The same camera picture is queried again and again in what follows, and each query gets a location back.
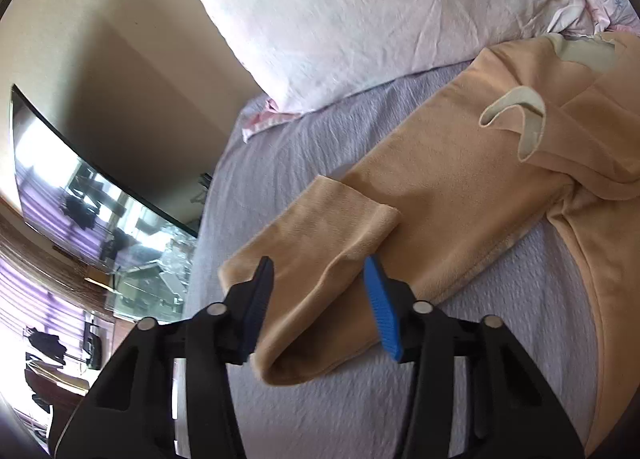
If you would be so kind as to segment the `tan fleece garment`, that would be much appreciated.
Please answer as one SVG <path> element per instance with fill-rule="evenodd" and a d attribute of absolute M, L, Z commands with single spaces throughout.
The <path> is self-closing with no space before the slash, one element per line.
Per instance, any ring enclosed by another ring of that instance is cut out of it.
<path fill-rule="evenodd" d="M 639 387 L 639 40 L 558 34 L 486 49 L 340 180 L 317 178 L 221 266 L 276 279 L 253 359 L 293 385 L 378 342 L 360 276 L 378 253 L 423 299 L 451 297 L 539 220 L 577 263 L 598 339 L 586 448 Z"/>

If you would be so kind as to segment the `black flat television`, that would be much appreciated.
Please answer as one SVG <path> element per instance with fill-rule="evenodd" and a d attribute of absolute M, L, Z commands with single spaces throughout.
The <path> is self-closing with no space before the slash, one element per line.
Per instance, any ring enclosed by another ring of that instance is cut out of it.
<path fill-rule="evenodd" d="M 193 229 L 82 159 L 17 86 L 11 88 L 11 129 L 27 225 L 106 274 L 157 266 L 189 283 Z"/>

